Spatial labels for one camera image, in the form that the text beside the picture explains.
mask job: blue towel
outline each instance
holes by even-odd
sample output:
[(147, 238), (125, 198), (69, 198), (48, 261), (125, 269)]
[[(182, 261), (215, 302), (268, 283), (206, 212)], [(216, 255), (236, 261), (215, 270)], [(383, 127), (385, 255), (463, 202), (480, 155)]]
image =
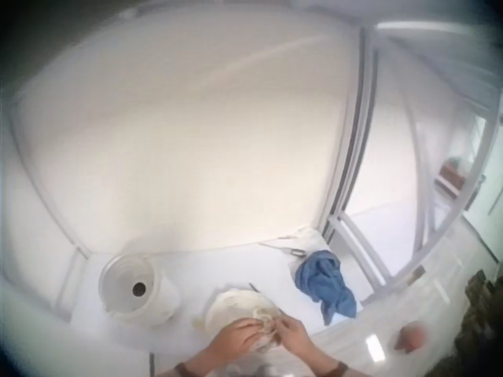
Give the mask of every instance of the blue towel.
[(325, 326), (332, 322), (334, 313), (356, 317), (356, 300), (346, 287), (340, 273), (340, 262), (328, 250), (311, 254), (296, 272), (296, 286), (314, 302), (321, 301)]

